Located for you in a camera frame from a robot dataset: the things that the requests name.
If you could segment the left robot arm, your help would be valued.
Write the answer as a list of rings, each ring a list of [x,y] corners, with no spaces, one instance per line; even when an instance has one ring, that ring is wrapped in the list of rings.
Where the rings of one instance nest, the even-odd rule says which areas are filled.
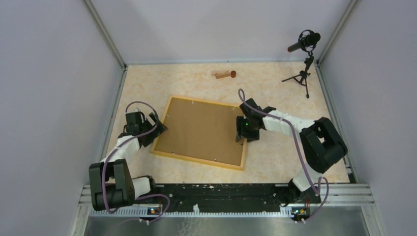
[[[94,210],[113,213],[120,207],[128,207],[140,197],[145,203],[157,199],[158,191],[152,176],[133,178],[128,160],[140,148],[147,147],[167,127],[155,113],[146,118],[140,111],[125,115],[126,125],[119,134],[114,149],[106,158],[89,166],[91,204]]]

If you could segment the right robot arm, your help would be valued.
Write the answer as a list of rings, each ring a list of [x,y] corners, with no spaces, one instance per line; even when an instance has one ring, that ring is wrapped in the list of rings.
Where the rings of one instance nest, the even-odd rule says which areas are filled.
[[[274,107],[262,109],[252,98],[239,107],[243,115],[236,118],[236,142],[259,140],[261,129],[288,135],[295,141],[301,170],[289,181],[283,193],[285,201],[301,203],[313,194],[319,195],[323,174],[348,153],[331,120],[297,118]]]

